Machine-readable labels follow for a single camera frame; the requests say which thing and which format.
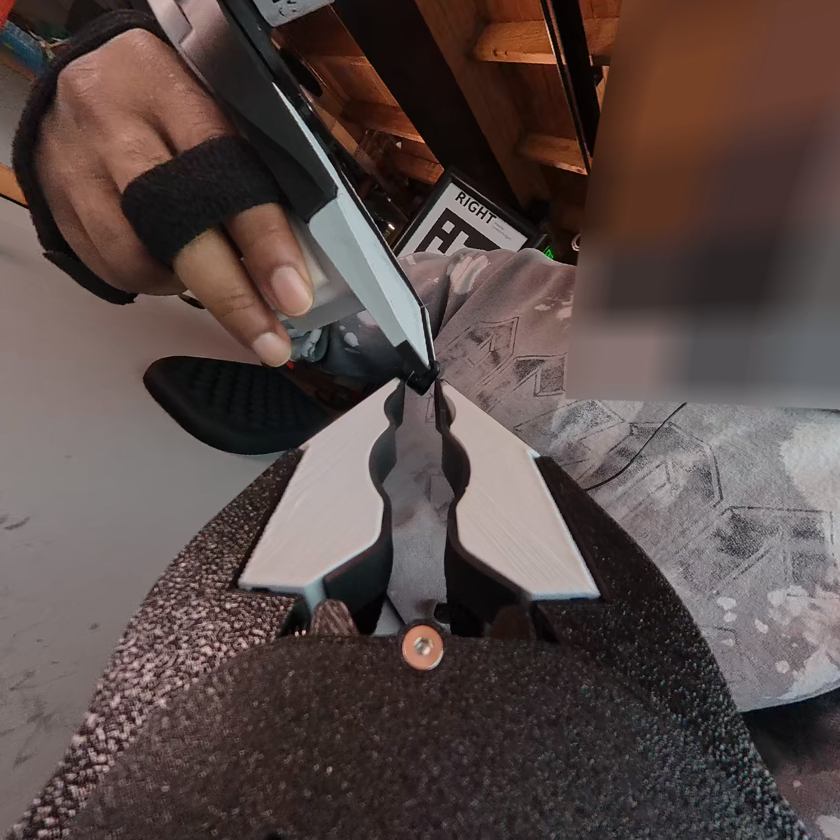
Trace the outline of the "black metal pole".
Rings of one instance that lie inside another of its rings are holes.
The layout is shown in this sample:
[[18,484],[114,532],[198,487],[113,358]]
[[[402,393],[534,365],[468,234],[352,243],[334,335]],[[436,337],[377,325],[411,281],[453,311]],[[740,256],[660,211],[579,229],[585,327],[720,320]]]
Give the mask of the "black metal pole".
[[541,1],[540,5],[570,107],[584,172],[590,174],[601,107],[581,7],[577,1]]

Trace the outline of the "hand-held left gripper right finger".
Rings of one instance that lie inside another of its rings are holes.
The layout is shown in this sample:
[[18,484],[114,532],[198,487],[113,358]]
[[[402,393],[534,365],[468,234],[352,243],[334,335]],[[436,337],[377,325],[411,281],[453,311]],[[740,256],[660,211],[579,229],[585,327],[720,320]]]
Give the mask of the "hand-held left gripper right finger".
[[453,546],[521,602],[600,592],[538,467],[538,453],[451,384],[436,382],[453,487]]

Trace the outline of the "person's grey patterned shirt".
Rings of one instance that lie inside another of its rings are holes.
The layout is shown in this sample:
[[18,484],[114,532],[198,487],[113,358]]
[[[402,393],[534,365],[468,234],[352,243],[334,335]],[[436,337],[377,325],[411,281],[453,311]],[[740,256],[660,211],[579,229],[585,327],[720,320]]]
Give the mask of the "person's grey patterned shirt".
[[534,249],[400,260],[441,375],[552,457],[643,548],[738,707],[839,679],[838,412],[570,399],[575,269]]

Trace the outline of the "black framed printed sign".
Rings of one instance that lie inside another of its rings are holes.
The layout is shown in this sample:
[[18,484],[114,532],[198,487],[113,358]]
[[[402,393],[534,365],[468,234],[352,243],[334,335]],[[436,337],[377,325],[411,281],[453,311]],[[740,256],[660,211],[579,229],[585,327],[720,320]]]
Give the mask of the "black framed printed sign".
[[541,249],[546,238],[451,167],[437,180],[392,249],[397,258],[419,253],[452,256],[462,249]]

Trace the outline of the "wooden beam frame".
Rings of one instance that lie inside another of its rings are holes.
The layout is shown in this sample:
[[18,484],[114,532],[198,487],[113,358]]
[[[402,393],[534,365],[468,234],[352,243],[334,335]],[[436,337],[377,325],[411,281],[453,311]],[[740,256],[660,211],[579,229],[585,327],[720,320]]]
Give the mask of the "wooden beam frame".
[[[579,4],[601,106],[622,4]],[[581,228],[587,174],[540,2],[327,2],[271,37],[405,213],[453,167],[537,224]]]

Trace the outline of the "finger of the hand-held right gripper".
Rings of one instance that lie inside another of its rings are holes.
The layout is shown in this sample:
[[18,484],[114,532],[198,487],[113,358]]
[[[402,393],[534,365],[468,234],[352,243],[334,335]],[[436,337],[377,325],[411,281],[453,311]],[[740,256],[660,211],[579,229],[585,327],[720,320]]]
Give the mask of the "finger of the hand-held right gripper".
[[432,368],[424,304],[325,144],[279,85],[272,87],[272,173],[315,288],[310,311],[289,323],[316,329],[365,310],[401,355],[405,379]]

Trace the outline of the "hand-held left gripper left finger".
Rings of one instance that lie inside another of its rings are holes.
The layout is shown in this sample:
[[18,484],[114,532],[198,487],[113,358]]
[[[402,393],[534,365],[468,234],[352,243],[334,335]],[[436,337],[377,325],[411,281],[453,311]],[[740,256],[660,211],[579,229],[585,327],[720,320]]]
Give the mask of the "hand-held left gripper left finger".
[[303,444],[238,585],[305,601],[375,601],[392,573],[391,504],[404,383],[391,380]]

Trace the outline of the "person's right hand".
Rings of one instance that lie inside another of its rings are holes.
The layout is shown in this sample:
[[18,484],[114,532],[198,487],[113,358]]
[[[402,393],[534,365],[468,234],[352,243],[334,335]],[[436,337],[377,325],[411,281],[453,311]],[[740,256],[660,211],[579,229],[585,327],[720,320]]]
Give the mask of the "person's right hand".
[[173,258],[153,259],[120,206],[128,184],[234,125],[174,50],[133,29],[60,72],[41,126],[38,178],[59,231],[99,278],[121,291],[190,291],[265,365],[286,364],[291,339],[279,315],[314,302],[308,266],[277,203],[227,217]]

